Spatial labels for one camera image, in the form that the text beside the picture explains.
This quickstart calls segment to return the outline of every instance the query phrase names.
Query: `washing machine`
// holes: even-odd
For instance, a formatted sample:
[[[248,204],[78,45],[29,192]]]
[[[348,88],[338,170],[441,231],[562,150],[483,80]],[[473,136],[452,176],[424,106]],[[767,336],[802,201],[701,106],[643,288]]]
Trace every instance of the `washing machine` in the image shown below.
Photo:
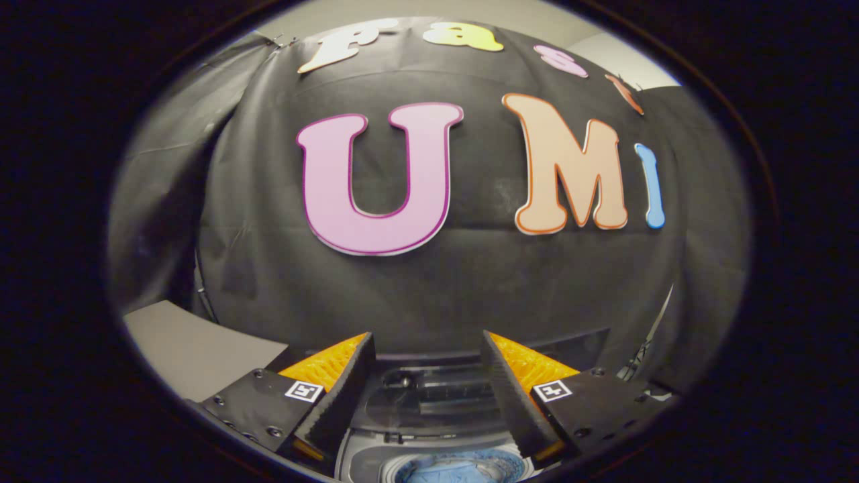
[[[603,329],[533,348],[590,368],[607,335]],[[514,483],[546,469],[520,456],[477,353],[380,354],[334,476],[347,483]]]

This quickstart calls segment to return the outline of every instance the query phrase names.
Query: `blue letter i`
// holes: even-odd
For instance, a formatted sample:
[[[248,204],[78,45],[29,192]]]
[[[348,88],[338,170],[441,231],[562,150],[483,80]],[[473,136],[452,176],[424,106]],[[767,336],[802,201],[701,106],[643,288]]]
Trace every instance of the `blue letter i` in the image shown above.
[[[636,154],[642,158],[644,180],[647,182],[650,203],[647,210],[647,225],[652,229],[662,228],[665,224],[665,213],[662,211],[662,192],[659,189],[659,175],[656,173],[656,156],[650,148],[641,143],[636,143]]]

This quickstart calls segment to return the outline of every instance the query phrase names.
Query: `black cloth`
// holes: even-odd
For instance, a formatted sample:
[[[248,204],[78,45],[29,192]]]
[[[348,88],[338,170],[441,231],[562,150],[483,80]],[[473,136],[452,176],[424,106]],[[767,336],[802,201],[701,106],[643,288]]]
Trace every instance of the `black cloth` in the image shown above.
[[[302,347],[371,331],[379,353],[476,353],[483,329],[528,343],[610,327],[600,364],[618,370],[680,284],[685,302],[662,321],[661,331],[675,334],[662,351],[680,370],[699,345],[712,353],[742,293],[752,233],[741,162],[706,112],[682,88],[630,88],[640,116],[605,79],[611,72],[575,55],[589,78],[555,69],[533,50],[545,42],[509,30],[486,26],[502,52],[423,40],[439,20],[401,18],[355,57],[305,75],[296,71],[318,48],[316,38],[271,55],[260,42],[223,60],[234,69],[201,70],[177,88],[129,148],[132,168],[113,206],[120,309],[163,297],[184,297],[189,306],[187,260],[196,248],[221,324]],[[211,89],[194,91],[207,82]],[[519,120],[501,103],[507,93],[549,101],[580,144],[590,119],[618,133],[630,214],[624,228],[601,230],[593,219],[579,228],[570,219],[555,235],[518,231],[527,158]],[[353,193],[363,210],[389,212],[405,197],[405,136],[387,116],[421,101],[465,112],[450,132],[442,229],[391,257],[324,245],[304,214],[298,131],[333,115],[365,115]],[[171,138],[179,132],[191,134]],[[183,143],[191,144],[172,148]],[[658,161],[661,229],[645,222],[635,143]],[[689,347],[671,352],[683,340]]]

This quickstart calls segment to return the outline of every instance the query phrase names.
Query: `letter m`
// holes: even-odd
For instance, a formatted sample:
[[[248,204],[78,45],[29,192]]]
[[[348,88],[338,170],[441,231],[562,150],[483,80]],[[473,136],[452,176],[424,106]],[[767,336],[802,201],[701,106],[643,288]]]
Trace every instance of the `letter m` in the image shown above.
[[[558,200],[560,176],[577,225],[588,222],[597,198],[594,223],[602,229],[623,228],[627,213],[618,134],[591,119],[583,149],[552,104],[524,94],[507,94],[502,102],[519,116],[527,149],[528,201],[516,212],[516,227],[528,235],[564,228],[567,211]]]

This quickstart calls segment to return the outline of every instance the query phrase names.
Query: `letter u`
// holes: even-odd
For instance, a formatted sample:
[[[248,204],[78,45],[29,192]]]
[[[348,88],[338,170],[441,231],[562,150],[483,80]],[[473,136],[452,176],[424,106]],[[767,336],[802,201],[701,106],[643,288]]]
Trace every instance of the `letter u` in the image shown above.
[[[391,111],[388,122],[405,131],[405,202],[370,214],[352,197],[352,141],[367,128],[361,114],[316,121],[298,133],[304,149],[304,207],[310,229],[335,250],[354,255],[395,255],[428,242],[444,224],[450,202],[448,132],[462,107],[423,102]]]

